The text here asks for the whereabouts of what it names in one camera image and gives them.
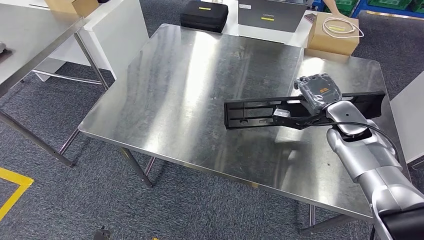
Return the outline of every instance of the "white table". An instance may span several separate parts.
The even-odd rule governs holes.
[[[283,43],[299,48],[306,48],[308,44],[308,35],[312,23],[302,17],[295,32],[278,31],[261,27],[246,26],[239,24],[239,1],[238,0],[202,0],[203,2],[220,3],[228,6],[228,18],[223,34],[242,36],[253,39],[266,40],[271,42]],[[304,15],[314,13],[306,10]]]
[[[44,0],[0,0],[0,4],[49,10]],[[127,69],[149,39],[138,0],[109,0],[84,21],[85,25],[78,33],[97,66],[111,71],[115,79]],[[73,37],[66,40],[36,69],[55,73],[66,62],[90,66]],[[49,77],[36,74],[43,81]]]

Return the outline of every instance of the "laptop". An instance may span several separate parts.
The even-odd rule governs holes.
[[[238,24],[294,33],[313,0],[238,0]]]

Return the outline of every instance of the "yellow floor marking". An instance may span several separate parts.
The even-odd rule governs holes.
[[[0,178],[19,185],[19,187],[12,194],[12,196],[10,196],[10,198],[0,208],[0,221],[1,221],[3,217],[12,208],[12,206],[18,201],[21,195],[25,192],[25,190],[27,190],[27,188],[31,186],[34,180],[27,176],[21,175],[13,171],[9,171],[1,167],[0,167]]]

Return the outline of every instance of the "floor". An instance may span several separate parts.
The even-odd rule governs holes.
[[[162,23],[179,24],[186,0],[141,0],[151,35]],[[424,21],[361,14],[365,33],[354,55],[380,61],[393,98],[424,70]],[[95,79],[86,66],[67,63],[59,74]],[[106,79],[112,83],[109,72]],[[102,87],[30,74],[0,98],[0,108],[59,148],[102,94]],[[146,188],[113,145],[80,134],[65,154],[74,168],[0,122],[0,167],[35,180],[0,221],[0,240],[92,239],[101,226],[113,239],[368,239],[371,226],[354,221],[300,237],[308,205],[208,173],[158,160]],[[134,153],[141,165],[148,157]],[[424,171],[411,170],[424,191]],[[0,204],[16,185],[0,180]],[[319,208],[317,221],[336,213]]]

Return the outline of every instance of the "black cable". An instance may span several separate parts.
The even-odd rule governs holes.
[[[382,130],[378,129],[375,126],[371,126],[369,124],[361,123],[361,122],[354,122],[354,121],[328,122],[328,123],[318,123],[318,124],[307,123],[307,125],[311,126],[311,127],[336,126],[336,125],[357,125],[357,126],[370,128],[370,129],[376,131],[377,133],[381,134],[385,139],[387,139],[387,141],[391,144],[391,147],[394,149],[394,154],[396,155],[395,158],[396,158],[397,162],[400,163],[400,161],[399,161],[399,151],[398,151],[398,148],[396,147],[395,143],[390,139],[390,137],[385,132],[383,132]]]
[[[369,235],[369,240],[374,240],[374,235],[376,234],[376,228],[372,225],[371,234]]]

